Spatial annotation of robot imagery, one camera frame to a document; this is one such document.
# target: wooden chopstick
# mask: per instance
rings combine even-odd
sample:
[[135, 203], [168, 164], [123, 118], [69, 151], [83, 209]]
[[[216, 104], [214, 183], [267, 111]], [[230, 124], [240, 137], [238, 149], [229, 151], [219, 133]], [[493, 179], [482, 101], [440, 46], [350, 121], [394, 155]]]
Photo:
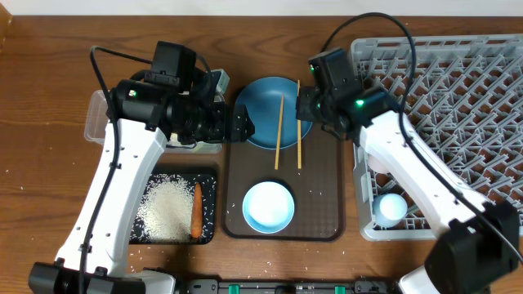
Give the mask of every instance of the wooden chopstick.
[[276, 162], [275, 170], [278, 169], [279, 144], [281, 143], [281, 125], [284, 122], [284, 94], [281, 95], [281, 106], [279, 107], [278, 142], [276, 143]]
[[[300, 96], [300, 80], [297, 80], [297, 95]], [[302, 120], [297, 120], [297, 169], [302, 169]]]

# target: dish rack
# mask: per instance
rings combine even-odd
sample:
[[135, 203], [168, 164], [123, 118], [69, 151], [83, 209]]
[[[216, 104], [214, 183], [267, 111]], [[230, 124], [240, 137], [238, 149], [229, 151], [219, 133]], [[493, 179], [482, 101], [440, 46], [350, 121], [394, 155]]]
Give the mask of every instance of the dish rack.
[[[406, 113], [418, 134], [473, 189], [520, 213], [523, 235], [523, 35], [416, 37], [418, 64]], [[411, 65], [406, 38], [366, 38], [349, 60], [366, 87], [399, 98]], [[360, 232], [370, 241], [433, 239], [412, 199], [390, 174], [380, 175], [355, 146], [354, 181]], [[395, 227], [374, 223], [372, 202], [397, 193], [409, 204]]]

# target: wooden table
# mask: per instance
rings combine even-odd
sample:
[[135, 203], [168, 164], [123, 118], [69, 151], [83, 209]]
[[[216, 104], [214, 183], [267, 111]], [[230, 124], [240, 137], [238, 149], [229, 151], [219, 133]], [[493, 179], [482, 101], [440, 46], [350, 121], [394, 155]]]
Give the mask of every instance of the wooden table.
[[[257, 78], [281, 75], [312, 84], [307, 58], [344, 17], [24, 17], [16, 16], [0, 54], [0, 292], [27, 292], [35, 261], [52, 262], [83, 205], [101, 146], [83, 138], [91, 94], [99, 88], [91, 45], [151, 58], [158, 40], [203, 54], [230, 75], [228, 96]], [[402, 18], [414, 36], [523, 33], [522, 18]], [[355, 23], [336, 44], [400, 36], [385, 20]], [[143, 65], [99, 54], [108, 85]], [[333, 243], [238, 240], [221, 229], [205, 246], [130, 246], [128, 271], [164, 267], [223, 279], [349, 280], [399, 278], [420, 266], [433, 242], [365, 241], [358, 230], [352, 147], [344, 146], [346, 229]], [[164, 162], [213, 165], [217, 155], [164, 155]], [[220, 209], [221, 193], [218, 197]], [[493, 285], [520, 293], [523, 270]]]

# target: plate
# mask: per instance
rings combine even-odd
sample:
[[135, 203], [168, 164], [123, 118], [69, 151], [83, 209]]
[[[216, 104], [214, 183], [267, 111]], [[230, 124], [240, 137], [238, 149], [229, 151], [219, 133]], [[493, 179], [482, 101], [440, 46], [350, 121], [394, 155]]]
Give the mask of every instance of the plate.
[[[284, 94], [284, 118], [279, 148], [297, 143], [296, 99], [297, 84], [288, 78], [268, 77], [251, 82], [238, 96], [237, 105], [247, 107], [248, 116], [256, 131], [248, 141], [265, 149], [276, 149], [278, 140], [279, 107]], [[302, 121], [302, 138], [312, 122]]]
[[264, 234], [280, 232], [294, 216], [294, 200], [283, 185], [265, 181], [254, 185], [242, 206], [244, 219], [254, 230]]

